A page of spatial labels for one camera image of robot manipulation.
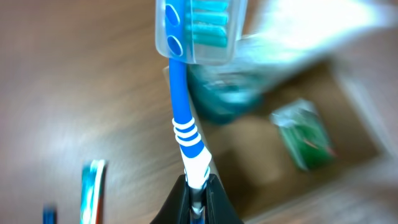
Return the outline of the blue mouthwash bottle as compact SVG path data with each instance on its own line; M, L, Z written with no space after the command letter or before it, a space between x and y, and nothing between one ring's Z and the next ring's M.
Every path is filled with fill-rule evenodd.
M248 64L189 65L187 83L199 116L228 124L262 100L264 76Z

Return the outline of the green soap box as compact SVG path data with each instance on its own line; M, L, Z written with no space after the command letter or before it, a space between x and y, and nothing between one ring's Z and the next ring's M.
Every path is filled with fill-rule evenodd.
M311 101L293 101L273 111L270 120L300 170L314 170L335 160L328 133Z

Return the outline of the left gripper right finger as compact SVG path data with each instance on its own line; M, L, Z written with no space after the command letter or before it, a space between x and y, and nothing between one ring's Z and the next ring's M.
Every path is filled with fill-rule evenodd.
M243 224L215 174L206 182L206 224Z

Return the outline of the blue white toothbrush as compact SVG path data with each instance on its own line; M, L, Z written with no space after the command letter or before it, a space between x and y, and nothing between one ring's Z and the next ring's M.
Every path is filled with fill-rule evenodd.
M169 61L172 125L190 191L190 222L205 223L212 155L195 123L187 85L189 65L219 65L234 54L246 1L156 0L155 46Z

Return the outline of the blue razor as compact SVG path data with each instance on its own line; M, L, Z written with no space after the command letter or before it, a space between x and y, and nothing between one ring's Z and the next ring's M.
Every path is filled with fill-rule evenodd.
M42 213L43 224L57 224L57 208L55 205L45 205Z

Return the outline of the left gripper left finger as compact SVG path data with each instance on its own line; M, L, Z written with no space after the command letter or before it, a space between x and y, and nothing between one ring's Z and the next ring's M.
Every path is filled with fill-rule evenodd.
M190 191L185 175L180 175L150 224L189 224L189 222Z

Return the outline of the teal red toothpaste tube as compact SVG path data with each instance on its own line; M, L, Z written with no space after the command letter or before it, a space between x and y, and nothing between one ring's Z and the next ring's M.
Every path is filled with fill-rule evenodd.
M103 221L104 180L107 162L93 160L81 173L80 224L100 224Z

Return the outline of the white lotion tube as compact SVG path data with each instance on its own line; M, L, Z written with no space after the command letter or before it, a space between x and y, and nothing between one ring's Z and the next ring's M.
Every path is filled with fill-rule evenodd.
M333 49L396 23L391 1L268 1L257 29L238 41L228 84L236 92L259 94Z

